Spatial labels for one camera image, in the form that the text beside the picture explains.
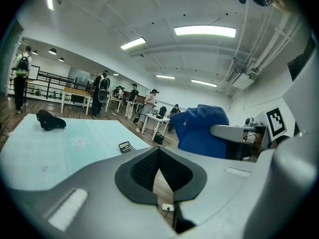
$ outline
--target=blue fabric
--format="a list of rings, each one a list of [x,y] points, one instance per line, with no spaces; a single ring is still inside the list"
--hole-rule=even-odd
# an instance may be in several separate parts
[[[198,105],[171,117],[179,140],[178,148],[199,155],[225,158],[226,143],[209,134],[212,125],[229,125],[221,107]]]

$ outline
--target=ceiling pipe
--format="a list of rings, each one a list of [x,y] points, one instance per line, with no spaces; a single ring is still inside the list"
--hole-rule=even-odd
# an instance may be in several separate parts
[[[269,51],[273,48],[273,46],[275,45],[276,41],[278,40],[278,37],[280,35],[280,30],[282,31],[285,27],[285,25],[288,22],[290,14],[289,13],[284,13],[284,15],[282,16],[280,23],[278,25],[278,29],[275,28],[275,33],[273,35],[273,37],[271,38],[270,42],[268,43],[266,49],[264,50],[264,52],[259,56],[257,62],[255,64],[252,64],[247,71],[247,74],[250,73],[250,71],[253,68],[257,68],[260,63],[265,59],[265,57],[267,56],[267,54],[269,53]]]
[[[256,38],[256,40],[255,40],[255,42],[254,42],[253,47],[251,48],[251,50],[250,50],[250,52],[249,52],[249,54],[248,54],[248,56],[247,56],[247,58],[246,58],[244,64],[246,64],[247,60],[250,58],[250,55],[252,54],[253,50],[255,49],[255,46],[256,46],[256,44],[257,44],[257,41],[259,40],[258,46],[259,46],[259,44],[261,43],[261,40],[263,39],[263,37],[264,37],[264,35],[265,35],[265,32],[266,32],[266,29],[267,29],[267,27],[268,27],[268,24],[269,24],[269,21],[270,21],[272,12],[273,12],[272,9],[268,9],[268,10],[267,10],[266,15],[265,15],[265,17],[263,18],[263,21],[261,22],[261,27],[260,27],[259,32],[258,32],[258,34],[257,34],[257,38]]]
[[[300,27],[302,26],[303,22],[300,21],[299,24],[296,26],[296,28],[294,29],[294,32],[292,33],[292,35],[290,36],[290,40],[286,39],[286,42],[284,45],[281,46],[281,48],[277,51],[277,53],[269,60],[269,62],[265,65],[264,68],[266,68],[273,60],[275,57],[278,56],[278,54],[280,52],[282,52],[282,50],[287,46],[287,44],[294,38],[294,36],[297,34],[297,32],[299,31]]]
[[[237,45],[237,49],[236,49],[236,52],[235,52],[235,56],[234,58],[236,58],[237,56],[237,53],[238,53],[238,50],[239,50],[239,47],[240,47],[240,44],[241,44],[241,41],[243,39],[243,36],[244,36],[244,32],[245,32],[245,28],[246,28],[246,22],[247,22],[247,15],[248,15],[248,7],[249,7],[249,0],[246,1],[246,10],[245,10],[245,19],[244,19],[244,24],[243,24],[243,30],[241,31],[241,36],[240,36],[240,39],[239,39],[239,42],[238,42],[238,45]],[[225,74],[225,77],[223,79],[223,82],[226,80],[226,78],[228,77],[228,73],[231,69],[231,67],[233,66],[234,64],[234,59],[231,61],[230,63],[230,66],[227,70],[227,73]]]
[[[257,72],[257,75],[260,74],[260,72],[270,63],[270,60],[274,59],[277,52],[280,50],[280,48],[285,44],[286,41],[291,40],[291,34],[293,30],[296,28],[296,25],[298,23],[298,18],[295,19],[294,23],[289,27],[287,30],[287,35],[283,36],[283,39],[280,41],[280,43],[277,45],[277,47],[269,54],[269,56],[260,64],[258,67],[259,71]]]

